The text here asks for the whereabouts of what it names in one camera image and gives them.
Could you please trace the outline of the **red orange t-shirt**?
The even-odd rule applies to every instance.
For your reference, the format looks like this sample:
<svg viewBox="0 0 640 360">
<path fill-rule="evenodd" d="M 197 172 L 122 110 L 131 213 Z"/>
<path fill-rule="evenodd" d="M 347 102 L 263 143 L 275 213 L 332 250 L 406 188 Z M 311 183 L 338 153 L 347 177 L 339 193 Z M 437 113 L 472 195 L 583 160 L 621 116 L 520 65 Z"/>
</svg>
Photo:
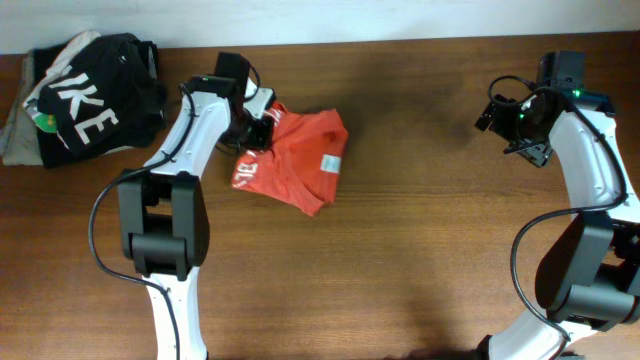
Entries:
<svg viewBox="0 0 640 360">
<path fill-rule="evenodd" d="M 272 197 L 314 216 L 336 200 L 348 131 L 338 111 L 295 113 L 277 101 L 264 111 L 274 122 L 268 150 L 247 150 L 231 186 Z"/>
</svg>

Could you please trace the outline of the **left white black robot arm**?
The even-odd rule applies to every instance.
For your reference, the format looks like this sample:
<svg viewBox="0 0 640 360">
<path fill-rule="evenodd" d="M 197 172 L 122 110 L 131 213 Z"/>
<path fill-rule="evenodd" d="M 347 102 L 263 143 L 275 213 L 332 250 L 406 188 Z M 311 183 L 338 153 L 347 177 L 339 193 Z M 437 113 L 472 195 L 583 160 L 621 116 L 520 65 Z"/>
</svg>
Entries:
<svg viewBox="0 0 640 360">
<path fill-rule="evenodd" d="M 180 87 L 181 109 L 158 151 L 116 183 L 121 244 L 135 282 L 151 301 L 160 359 L 206 359 L 198 277 L 210 226 L 202 177 L 216 151 L 260 151 L 274 125 L 264 116 L 275 101 L 244 56 L 222 52 L 213 73 Z"/>
</svg>

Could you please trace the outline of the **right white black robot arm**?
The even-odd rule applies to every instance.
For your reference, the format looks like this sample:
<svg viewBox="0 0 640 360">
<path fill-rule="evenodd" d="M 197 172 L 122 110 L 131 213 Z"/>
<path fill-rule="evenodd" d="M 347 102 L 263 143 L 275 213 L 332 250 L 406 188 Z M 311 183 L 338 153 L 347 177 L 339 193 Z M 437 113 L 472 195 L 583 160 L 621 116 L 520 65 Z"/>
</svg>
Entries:
<svg viewBox="0 0 640 360">
<path fill-rule="evenodd" d="M 580 52 L 545 54 L 536 80 L 523 82 L 525 98 L 490 91 L 475 123 L 538 168 L 558 158 L 570 201 L 516 234 L 510 273 L 525 310 L 481 341 L 477 359 L 571 359 L 576 341 L 639 320 L 639 197 L 618 150 L 613 104 L 585 89 L 584 68 Z M 534 226 L 563 216 L 571 222 L 540 261 L 529 300 L 517 273 L 520 244 Z"/>
</svg>

